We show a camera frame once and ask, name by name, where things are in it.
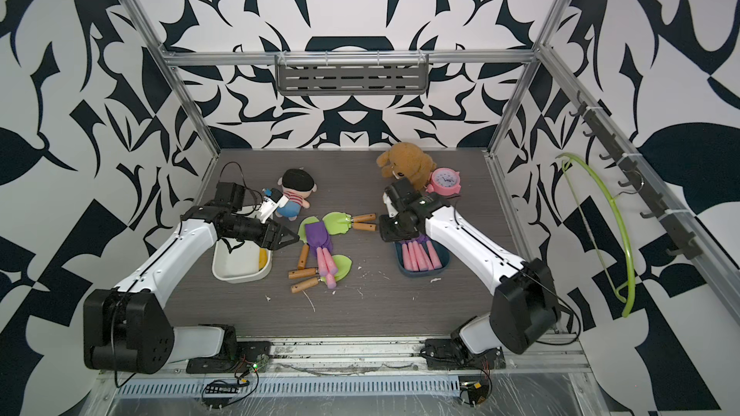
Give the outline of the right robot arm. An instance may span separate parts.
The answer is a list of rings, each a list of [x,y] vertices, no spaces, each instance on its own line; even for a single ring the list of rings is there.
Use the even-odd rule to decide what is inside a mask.
[[[469,223],[443,196],[425,194],[410,180],[395,181],[383,191],[387,213],[379,220],[387,243],[426,236],[462,261],[489,289],[489,314],[476,317],[450,336],[447,357],[429,360],[466,366],[488,352],[523,354],[559,322],[562,308],[547,264],[508,252]]]

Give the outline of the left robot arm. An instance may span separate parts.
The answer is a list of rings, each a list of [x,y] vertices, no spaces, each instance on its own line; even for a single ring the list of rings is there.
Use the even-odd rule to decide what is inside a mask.
[[[84,301],[86,367],[152,375],[173,362],[217,356],[225,343],[225,327],[173,327],[164,308],[183,277],[221,239],[281,250],[300,237],[269,215],[254,218],[229,207],[192,207],[142,266],[114,288],[95,290]]]

